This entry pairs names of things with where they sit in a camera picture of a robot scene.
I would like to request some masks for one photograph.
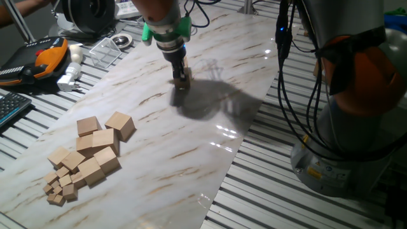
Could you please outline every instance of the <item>white marble sheet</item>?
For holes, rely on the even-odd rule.
[[[27,228],[199,228],[277,73],[274,20],[206,9],[211,25],[186,45],[189,92],[176,93],[170,64],[140,44],[0,174],[0,211]],[[115,111],[137,127],[120,143],[121,169],[49,205],[46,157],[75,150],[76,120],[104,124]]]

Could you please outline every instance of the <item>white ball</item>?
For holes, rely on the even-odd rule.
[[[70,45],[69,50],[71,51],[71,55],[73,54],[83,55],[82,49],[78,45]]]
[[[82,63],[82,56],[78,55],[78,54],[73,54],[73,55],[71,55],[71,60],[72,60],[72,62],[81,64]]]

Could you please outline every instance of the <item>pile of wooden blocks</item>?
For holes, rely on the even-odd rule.
[[[102,130],[96,117],[77,121],[76,151],[57,148],[48,160],[56,172],[44,179],[47,201],[62,206],[66,200],[76,200],[78,189],[105,179],[106,174],[120,166],[119,141],[127,141],[135,132],[132,117],[115,112]]]

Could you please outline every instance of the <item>yellow warning label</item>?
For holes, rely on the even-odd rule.
[[[305,136],[303,137],[303,141],[304,141],[304,143],[307,143],[307,141],[308,141],[308,135],[305,135]]]
[[[313,169],[311,167],[308,168],[307,173],[316,179],[320,179],[322,177],[322,174],[320,172],[316,171],[315,169]]]

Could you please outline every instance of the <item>clear plastic box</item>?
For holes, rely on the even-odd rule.
[[[89,53],[93,64],[103,68],[109,67],[121,55],[120,49],[110,38],[103,39]]]

